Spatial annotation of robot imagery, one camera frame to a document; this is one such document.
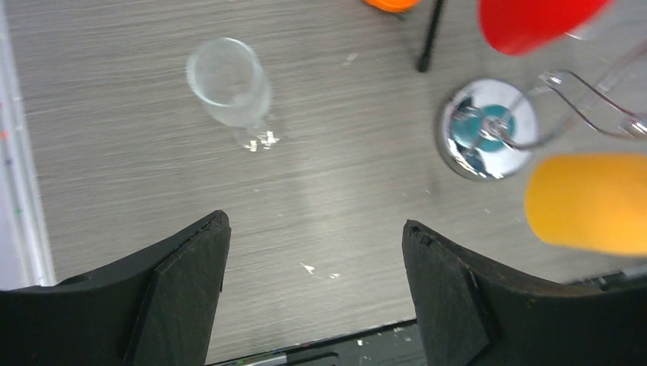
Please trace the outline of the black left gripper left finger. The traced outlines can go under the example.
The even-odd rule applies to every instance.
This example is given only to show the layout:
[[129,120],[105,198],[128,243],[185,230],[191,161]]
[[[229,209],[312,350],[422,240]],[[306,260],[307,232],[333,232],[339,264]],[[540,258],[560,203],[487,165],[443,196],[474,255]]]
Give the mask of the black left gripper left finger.
[[1,293],[3,365],[203,365],[230,248],[217,210],[51,287]]

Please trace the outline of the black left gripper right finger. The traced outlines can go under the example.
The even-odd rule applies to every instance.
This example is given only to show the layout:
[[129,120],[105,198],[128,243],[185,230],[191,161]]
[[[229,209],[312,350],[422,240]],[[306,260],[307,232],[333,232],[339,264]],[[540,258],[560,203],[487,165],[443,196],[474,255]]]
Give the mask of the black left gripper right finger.
[[409,220],[402,252],[430,365],[644,365],[646,280],[561,284]]

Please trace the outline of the yellow wine glass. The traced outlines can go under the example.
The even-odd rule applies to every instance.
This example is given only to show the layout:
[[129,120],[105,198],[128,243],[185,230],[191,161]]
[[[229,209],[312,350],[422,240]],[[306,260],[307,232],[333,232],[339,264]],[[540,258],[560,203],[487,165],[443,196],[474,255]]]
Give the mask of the yellow wine glass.
[[646,157],[551,156],[526,186],[524,210],[543,242],[621,256],[646,254]]

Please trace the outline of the chrome wine glass rack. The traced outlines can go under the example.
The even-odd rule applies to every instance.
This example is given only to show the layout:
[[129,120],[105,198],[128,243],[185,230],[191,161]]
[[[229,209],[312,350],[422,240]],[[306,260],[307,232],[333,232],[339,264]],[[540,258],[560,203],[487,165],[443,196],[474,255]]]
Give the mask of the chrome wine glass rack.
[[[444,163],[471,181],[493,181],[518,173],[535,150],[564,135],[575,117],[597,133],[621,140],[646,139],[646,114],[610,98],[631,69],[646,63],[646,43],[612,63],[595,83],[569,69],[541,73],[528,91],[499,79],[482,78],[460,88],[434,124],[435,146]],[[568,114],[547,133],[539,132],[533,97],[553,94]]]

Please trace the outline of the clear wine glass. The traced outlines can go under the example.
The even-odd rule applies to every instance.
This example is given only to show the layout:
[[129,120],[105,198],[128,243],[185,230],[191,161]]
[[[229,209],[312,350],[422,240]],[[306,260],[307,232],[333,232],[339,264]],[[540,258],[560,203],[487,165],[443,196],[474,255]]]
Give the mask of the clear wine glass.
[[280,141],[271,82],[246,43],[231,37],[203,43],[189,56],[185,75],[206,112],[228,127],[245,150],[256,153]]

